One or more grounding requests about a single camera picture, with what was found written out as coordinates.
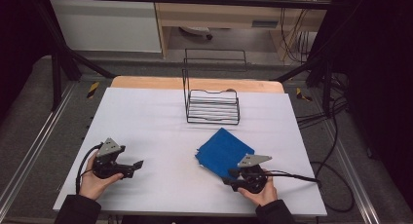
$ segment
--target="blue cloth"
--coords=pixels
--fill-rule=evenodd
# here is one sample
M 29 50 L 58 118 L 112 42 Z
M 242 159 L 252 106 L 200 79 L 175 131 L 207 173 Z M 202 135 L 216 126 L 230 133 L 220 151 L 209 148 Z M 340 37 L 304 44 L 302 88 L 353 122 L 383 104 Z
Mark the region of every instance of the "blue cloth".
M 195 157 L 218 176 L 231 177 L 228 169 L 237 168 L 246 154 L 254 154 L 254 150 L 225 129 L 220 129 L 198 149 Z

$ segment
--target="black sleeve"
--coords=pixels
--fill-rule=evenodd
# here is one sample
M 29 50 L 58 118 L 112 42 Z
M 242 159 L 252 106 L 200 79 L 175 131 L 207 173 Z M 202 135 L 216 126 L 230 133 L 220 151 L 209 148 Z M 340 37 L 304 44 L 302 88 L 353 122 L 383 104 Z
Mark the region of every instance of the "black sleeve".
M 96 223 L 100 204 L 80 195 L 68 195 L 61 206 L 55 224 Z
M 295 224 L 294 218 L 283 200 L 259 205 L 255 210 L 261 224 Z

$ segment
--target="hand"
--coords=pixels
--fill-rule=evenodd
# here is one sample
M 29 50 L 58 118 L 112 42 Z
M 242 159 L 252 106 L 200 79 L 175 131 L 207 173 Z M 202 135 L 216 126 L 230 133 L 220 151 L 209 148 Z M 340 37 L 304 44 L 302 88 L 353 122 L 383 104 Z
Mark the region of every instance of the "hand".
M 278 199 L 277 189 L 274 187 L 272 176 L 268 176 L 264 189 L 258 194 L 250 193 L 245 188 L 239 188 L 238 191 L 256 205 L 264 206 Z
M 111 177 L 100 179 L 94 175 L 92 167 L 94 165 L 94 158 L 97 151 L 89 158 L 86 166 L 86 172 L 82 176 L 82 185 L 80 187 L 79 195 L 96 201 L 104 190 L 112 183 L 121 179 L 124 175 L 117 173 Z

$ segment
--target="white table surface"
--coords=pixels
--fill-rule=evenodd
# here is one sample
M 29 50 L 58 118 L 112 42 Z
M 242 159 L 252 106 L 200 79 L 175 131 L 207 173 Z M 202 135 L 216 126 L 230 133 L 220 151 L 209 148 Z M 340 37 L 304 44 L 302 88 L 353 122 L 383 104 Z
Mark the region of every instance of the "white table surface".
M 103 212 L 118 214 L 251 216 L 255 206 L 199 166 L 197 149 L 224 128 L 255 150 L 272 156 L 262 168 L 314 177 L 287 94 L 238 93 L 237 126 L 188 124 L 182 90 L 108 88 L 78 156 L 56 199 L 59 210 L 75 194 L 75 177 L 86 153 L 111 137 L 126 151 L 117 163 L 144 160 L 133 178 L 110 186 L 98 199 Z M 275 177 L 279 199 L 294 215 L 324 216 L 317 184 Z

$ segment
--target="person's arm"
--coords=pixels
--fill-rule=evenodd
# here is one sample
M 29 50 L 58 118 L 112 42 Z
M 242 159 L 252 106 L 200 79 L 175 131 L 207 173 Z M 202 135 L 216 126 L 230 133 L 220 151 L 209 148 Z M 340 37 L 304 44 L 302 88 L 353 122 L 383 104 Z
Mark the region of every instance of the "person's arm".
M 96 223 L 100 213 L 100 204 L 96 201 L 104 190 L 123 177 L 117 173 L 109 178 L 100 179 L 92 172 L 94 153 L 88 160 L 86 172 L 82 175 L 79 195 L 68 195 L 55 220 L 56 224 Z
M 268 177 L 264 189 L 258 194 L 252 194 L 244 188 L 238 191 L 257 205 L 255 212 L 261 224 L 295 224 L 283 200 L 278 200 L 272 176 Z

